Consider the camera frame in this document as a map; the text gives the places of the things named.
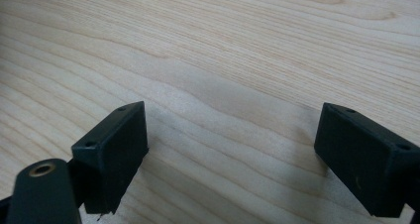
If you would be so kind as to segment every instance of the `screw hole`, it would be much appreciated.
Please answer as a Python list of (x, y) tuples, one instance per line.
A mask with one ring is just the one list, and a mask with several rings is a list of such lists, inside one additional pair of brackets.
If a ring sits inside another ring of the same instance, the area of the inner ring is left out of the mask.
[(84, 144), (85, 147), (93, 147), (96, 146), (96, 142), (87, 142), (86, 144)]
[(32, 168), (29, 172), (29, 176), (38, 177), (46, 175), (47, 173), (52, 172), (55, 169), (55, 165), (53, 163), (45, 163), (40, 164), (39, 166)]
[(408, 150), (410, 150), (411, 149), (411, 147), (410, 146), (408, 146), (408, 145), (404, 145), (404, 144), (397, 144), (396, 145), (399, 149), (402, 149), (402, 150), (405, 150), (405, 151), (408, 151)]

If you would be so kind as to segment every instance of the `black object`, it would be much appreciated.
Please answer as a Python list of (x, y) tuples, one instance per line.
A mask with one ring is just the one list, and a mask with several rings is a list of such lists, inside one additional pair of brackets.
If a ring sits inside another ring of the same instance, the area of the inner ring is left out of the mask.
[(148, 153), (144, 102), (116, 109), (72, 147), (68, 163), (51, 159), (23, 169), (0, 223), (80, 223), (87, 213), (115, 213)]
[(370, 215), (420, 211), (420, 148), (371, 119), (325, 103), (315, 151)]

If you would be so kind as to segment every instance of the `light wood tabletop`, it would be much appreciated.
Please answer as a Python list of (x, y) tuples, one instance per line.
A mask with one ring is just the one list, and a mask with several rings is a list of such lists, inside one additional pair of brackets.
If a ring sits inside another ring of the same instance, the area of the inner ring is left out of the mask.
[(1, 198), (136, 101), (151, 150), (99, 223), (409, 223), (313, 144), (324, 102), (420, 144), (420, 0), (1, 0)]

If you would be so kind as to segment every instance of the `wooden table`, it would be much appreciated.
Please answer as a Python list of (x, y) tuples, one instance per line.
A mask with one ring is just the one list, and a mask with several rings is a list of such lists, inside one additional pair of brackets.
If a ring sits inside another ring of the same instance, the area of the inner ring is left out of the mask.
[(99, 223), (408, 223), (313, 143), (328, 101), (420, 144), (420, 0), (1, 0), (1, 197), (140, 100), (151, 151)]

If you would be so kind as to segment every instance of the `wooden surface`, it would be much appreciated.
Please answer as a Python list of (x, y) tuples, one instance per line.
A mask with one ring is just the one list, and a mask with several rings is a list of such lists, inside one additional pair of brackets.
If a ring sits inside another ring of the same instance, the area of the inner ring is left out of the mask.
[(0, 197), (139, 100), (151, 151), (99, 223), (408, 223), (313, 143), (328, 101), (420, 144), (420, 0), (1, 0)]

